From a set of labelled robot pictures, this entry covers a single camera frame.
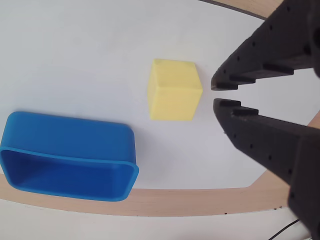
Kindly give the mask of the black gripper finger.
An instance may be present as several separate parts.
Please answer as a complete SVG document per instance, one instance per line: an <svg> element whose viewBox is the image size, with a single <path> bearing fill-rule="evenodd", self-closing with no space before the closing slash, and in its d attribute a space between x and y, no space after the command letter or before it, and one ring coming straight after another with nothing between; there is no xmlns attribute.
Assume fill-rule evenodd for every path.
<svg viewBox="0 0 320 240"><path fill-rule="evenodd" d="M314 67L309 20L313 0L285 0L217 69L213 91Z"/></svg>
<svg viewBox="0 0 320 240"><path fill-rule="evenodd" d="M259 115L240 101L216 98L214 114L236 149L291 184L299 139L306 126Z"/></svg>

